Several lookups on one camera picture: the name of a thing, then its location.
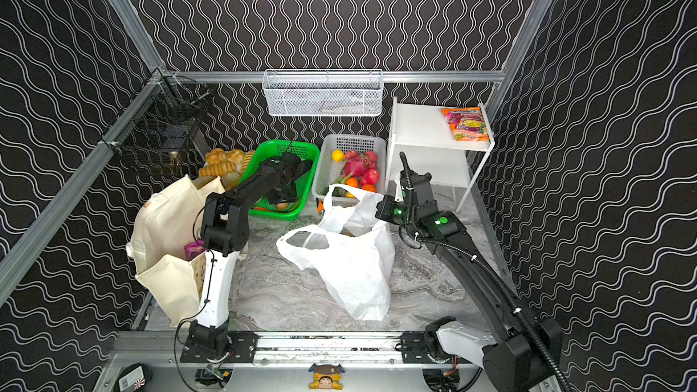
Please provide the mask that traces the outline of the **white plastic grocery bag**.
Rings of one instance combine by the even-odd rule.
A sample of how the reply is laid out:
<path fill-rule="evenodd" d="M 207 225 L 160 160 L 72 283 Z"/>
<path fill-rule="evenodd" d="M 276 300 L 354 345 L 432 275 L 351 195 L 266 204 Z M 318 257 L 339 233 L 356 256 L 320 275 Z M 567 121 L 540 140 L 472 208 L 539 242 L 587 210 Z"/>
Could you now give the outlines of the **white plastic grocery bag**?
<path fill-rule="evenodd" d="M 376 217 L 384 196 L 330 185 L 318 224 L 291 230 L 279 253 L 300 270 L 319 272 L 328 293 L 353 319 L 380 321 L 390 309 L 395 247 L 390 225 Z"/>

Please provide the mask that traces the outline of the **cream canvas tote bag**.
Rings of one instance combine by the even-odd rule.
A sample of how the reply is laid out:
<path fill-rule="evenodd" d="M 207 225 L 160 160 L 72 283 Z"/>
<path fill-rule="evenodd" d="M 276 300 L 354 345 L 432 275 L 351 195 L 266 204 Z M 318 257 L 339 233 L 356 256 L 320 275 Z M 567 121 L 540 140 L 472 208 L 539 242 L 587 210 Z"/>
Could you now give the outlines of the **cream canvas tote bag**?
<path fill-rule="evenodd" d="M 137 281 L 152 293 L 174 326 L 191 318 L 204 327 L 219 328 L 229 319 L 239 252 L 223 255 L 211 250 L 192 259 L 186 252 L 188 246 L 199 245 L 201 209 L 212 192 L 224 192 L 218 177 L 204 183 L 184 176 L 157 192 L 139 210 L 126 245 Z"/>

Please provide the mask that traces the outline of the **purple snack bag shelf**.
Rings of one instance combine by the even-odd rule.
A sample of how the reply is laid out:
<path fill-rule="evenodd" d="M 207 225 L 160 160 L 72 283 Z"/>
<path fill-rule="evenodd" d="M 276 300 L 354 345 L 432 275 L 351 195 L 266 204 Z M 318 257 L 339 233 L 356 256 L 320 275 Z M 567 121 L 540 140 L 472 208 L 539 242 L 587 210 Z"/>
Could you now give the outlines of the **purple snack bag shelf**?
<path fill-rule="evenodd" d="M 196 240 L 184 246 L 184 257 L 187 261 L 192 261 L 205 253 L 206 249 L 202 240 Z"/>

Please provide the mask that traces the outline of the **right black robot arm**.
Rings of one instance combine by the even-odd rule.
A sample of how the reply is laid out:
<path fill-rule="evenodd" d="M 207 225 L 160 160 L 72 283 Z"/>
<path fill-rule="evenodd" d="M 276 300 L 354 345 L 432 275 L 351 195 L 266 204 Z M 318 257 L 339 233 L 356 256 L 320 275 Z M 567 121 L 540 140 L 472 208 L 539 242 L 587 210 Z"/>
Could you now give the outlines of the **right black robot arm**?
<path fill-rule="evenodd" d="M 560 367 L 564 333 L 554 319 L 538 319 L 482 257 L 454 212 L 439 209 L 431 175 L 418 174 L 406 154 L 397 192 L 385 196 L 376 216 L 393 224 L 408 247 L 426 248 L 456 277 L 488 325 L 488 332 L 465 327 L 452 317 L 425 332 L 428 357 L 464 359 L 481 368 L 498 391 L 528 391 L 550 377 L 560 390 L 571 385 Z"/>

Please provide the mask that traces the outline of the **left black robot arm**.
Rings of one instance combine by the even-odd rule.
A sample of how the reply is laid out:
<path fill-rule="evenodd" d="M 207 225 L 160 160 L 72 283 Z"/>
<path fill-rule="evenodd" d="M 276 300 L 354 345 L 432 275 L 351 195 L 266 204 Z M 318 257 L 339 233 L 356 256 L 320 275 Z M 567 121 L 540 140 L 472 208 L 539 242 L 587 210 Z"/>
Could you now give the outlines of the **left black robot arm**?
<path fill-rule="evenodd" d="M 285 152 L 260 163 L 237 187 L 211 193 L 203 206 L 201 238 L 205 256 L 203 295 L 190 323 L 182 359 L 224 360 L 230 354 L 228 307 L 232 274 L 250 238 L 249 212 L 262 198 L 277 198 L 295 187 L 313 161 Z"/>

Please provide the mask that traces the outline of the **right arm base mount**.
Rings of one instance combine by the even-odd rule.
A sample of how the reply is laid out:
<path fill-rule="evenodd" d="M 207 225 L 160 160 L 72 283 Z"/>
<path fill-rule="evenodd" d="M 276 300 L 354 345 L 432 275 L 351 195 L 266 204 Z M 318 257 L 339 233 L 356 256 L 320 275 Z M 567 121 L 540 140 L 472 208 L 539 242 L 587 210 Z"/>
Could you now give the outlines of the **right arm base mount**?
<path fill-rule="evenodd" d="M 482 348 L 489 339 L 486 332 L 448 316 L 428 324 L 423 331 L 404 332 L 395 350 L 406 364 L 446 364 L 457 359 L 459 363 L 482 367 Z"/>

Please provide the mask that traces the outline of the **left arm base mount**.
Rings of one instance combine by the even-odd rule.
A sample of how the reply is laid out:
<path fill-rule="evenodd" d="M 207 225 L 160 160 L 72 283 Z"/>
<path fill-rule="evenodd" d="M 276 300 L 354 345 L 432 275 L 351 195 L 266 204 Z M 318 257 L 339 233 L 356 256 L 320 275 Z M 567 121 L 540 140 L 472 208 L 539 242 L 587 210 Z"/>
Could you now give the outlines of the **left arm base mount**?
<path fill-rule="evenodd" d="M 228 322 L 214 328 L 194 321 L 180 361 L 184 363 L 252 363 L 260 336 L 251 331 L 230 331 Z"/>

